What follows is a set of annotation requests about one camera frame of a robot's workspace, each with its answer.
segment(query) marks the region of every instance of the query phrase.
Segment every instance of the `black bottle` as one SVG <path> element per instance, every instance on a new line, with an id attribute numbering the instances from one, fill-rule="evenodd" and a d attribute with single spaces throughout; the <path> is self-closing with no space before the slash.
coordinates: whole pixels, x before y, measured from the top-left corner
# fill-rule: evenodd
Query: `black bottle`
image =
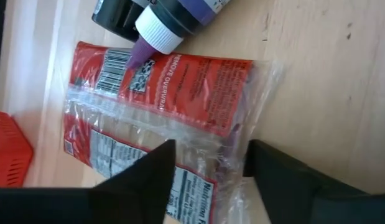
<path id="1" fill-rule="evenodd" d="M 98 0 L 92 20 L 105 29 L 135 42 L 137 18 L 150 0 Z"/>

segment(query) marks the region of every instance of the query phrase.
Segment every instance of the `plastic wrap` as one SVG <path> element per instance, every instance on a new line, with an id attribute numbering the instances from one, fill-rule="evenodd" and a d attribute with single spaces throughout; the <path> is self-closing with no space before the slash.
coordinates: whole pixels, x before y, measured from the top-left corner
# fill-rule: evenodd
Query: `plastic wrap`
<path id="1" fill-rule="evenodd" d="M 127 70 L 129 49 L 80 42 L 65 103 L 65 151 L 105 177 L 167 139 L 177 168 L 167 213 L 226 223 L 256 121 L 281 75 L 269 62 L 155 55 Z"/>

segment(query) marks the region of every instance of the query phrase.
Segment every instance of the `red plastic basket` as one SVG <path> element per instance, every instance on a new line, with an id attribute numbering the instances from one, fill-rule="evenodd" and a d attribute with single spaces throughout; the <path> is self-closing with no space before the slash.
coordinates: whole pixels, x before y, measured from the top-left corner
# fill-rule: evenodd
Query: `red plastic basket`
<path id="1" fill-rule="evenodd" d="M 0 112 L 0 187 L 22 187 L 32 156 L 32 147 L 15 121 Z"/>

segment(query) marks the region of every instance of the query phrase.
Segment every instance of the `wooden surface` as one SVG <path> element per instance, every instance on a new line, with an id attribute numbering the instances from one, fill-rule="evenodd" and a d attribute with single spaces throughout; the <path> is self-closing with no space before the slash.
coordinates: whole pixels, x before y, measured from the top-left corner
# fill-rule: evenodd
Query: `wooden surface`
<path id="1" fill-rule="evenodd" d="M 29 186 L 102 181 L 62 152 L 61 141 L 75 44 L 132 46 L 91 21 L 94 6 L 8 1 L 0 110 L 14 115 L 35 147 Z M 385 0 L 234 0 L 178 51 L 284 63 L 254 137 L 357 188 L 385 192 Z M 249 182 L 252 223 L 268 223 Z"/>

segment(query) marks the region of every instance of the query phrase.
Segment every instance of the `bottle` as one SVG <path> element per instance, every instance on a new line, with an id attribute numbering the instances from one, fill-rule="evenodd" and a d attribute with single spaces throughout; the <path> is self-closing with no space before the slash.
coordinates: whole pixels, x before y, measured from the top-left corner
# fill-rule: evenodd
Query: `bottle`
<path id="1" fill-rule="evenodd" d="M 135 23 L 150 0 L 98 0 L 91 19 L 105 29 L 135 42 Z"/>
<path id="2" fill-rule="evenodd" d="M 157 0 L 136 21 L 139 38 L 128 68 L 140 67 L 156 52 L 170 54 L 188 35 L 210 23 L 230 0 Z"/>

